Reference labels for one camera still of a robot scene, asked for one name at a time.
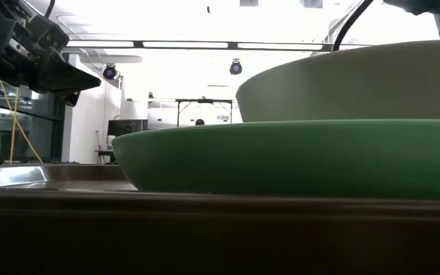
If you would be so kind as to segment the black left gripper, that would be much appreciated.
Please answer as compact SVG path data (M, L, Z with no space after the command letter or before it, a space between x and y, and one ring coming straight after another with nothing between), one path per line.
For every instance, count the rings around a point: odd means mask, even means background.
M35 15L22 0L0 0L0 80L36 92L66 94L75 107L80 91L101 80L68 63L60 51L69 37L48 15Z

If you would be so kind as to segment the green plate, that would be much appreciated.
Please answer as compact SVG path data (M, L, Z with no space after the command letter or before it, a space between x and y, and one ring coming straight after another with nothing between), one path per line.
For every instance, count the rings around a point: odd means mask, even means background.
M440 119L204 125L112 146L143 192L440 200Z

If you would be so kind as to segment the grey bowl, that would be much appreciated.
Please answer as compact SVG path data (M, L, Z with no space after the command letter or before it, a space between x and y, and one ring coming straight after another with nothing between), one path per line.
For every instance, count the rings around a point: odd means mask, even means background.
M246 80L236 100L245 122L440 119L440 40L291 61Z

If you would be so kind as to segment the dark brown tray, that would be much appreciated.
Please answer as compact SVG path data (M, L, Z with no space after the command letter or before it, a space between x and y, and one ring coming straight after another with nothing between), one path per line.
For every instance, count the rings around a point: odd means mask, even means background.
M148 193L116 166L3 166L0 274L440 275L440 201Z

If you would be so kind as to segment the black monitor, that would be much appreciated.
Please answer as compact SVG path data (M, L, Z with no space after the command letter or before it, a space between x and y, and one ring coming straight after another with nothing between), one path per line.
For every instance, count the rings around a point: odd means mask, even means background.
M108 121L108 136L121 136L139 131L146 131L148 120L145 119L116 119Z

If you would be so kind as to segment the black framed background table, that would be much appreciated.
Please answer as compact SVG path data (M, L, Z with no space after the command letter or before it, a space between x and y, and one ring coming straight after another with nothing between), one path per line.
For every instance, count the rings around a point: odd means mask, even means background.
M225 104L229 104L230 105L230 109L228 110L229 112L229 123L232 123L232 113L233 113L233 107L234 107L234 100L233 99L207 99L205 97L202 97L200 99L175 99L175 102L177 103L177 110L176 110L176 126L179 127L180 126L180 114L183 111L181 109L181 104L183 102L187 102L188 105L185 107L187 108L191 102L196 102L198 104L215 104L218 103L220 105L222 105L223 103Z

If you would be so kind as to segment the black overhead beam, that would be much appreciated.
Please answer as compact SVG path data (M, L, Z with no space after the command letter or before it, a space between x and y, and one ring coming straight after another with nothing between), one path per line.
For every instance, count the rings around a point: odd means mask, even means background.
M194 40L71 40L66 49L260 50L330 52L330 43L269 43Z

